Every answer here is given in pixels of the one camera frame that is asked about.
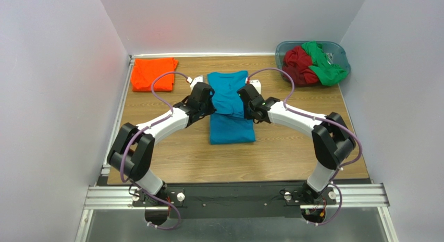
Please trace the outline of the blue t shirt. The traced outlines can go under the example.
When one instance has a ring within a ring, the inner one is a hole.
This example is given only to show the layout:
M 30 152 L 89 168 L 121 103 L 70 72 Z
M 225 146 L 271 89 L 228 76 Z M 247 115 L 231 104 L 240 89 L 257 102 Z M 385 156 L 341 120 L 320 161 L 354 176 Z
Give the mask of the blue t shirt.
M 207 75 L 214 89 L 215 113 L 210 116 L 209 142 L 212 145 L 255 142 L 253 121 L 244 118 L 243 102 L 237 90 L 245 85 L 246 70 L 232 73 L 212 72 Z

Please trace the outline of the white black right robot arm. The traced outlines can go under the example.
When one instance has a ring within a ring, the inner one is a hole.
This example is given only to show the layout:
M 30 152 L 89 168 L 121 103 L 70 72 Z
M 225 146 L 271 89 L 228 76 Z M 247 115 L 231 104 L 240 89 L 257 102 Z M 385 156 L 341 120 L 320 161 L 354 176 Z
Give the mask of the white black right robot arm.
M 317 164 L 299 191 L 299 197 L 306 203 L 318 200 L 356 147 L 341 115 L 313 114 L 274 97 L 264 99 L 251 84 L 244 85 L 237 94 L 247 119 L 286 126 L 312 139 Z

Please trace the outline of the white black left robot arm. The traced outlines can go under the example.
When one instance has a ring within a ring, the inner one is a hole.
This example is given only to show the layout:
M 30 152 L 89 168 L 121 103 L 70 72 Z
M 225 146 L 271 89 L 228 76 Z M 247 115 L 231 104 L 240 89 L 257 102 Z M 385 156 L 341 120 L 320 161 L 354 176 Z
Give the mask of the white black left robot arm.
M 162 196 L 166 184 L 150 169 L 154 147 L 169 135 L 215 113 L 213 95 L 210 85 L 197 82 L 191 94 L 167 113 L 137 126 L 124 124 L 111 146 L 107 163 L 147 195 Z

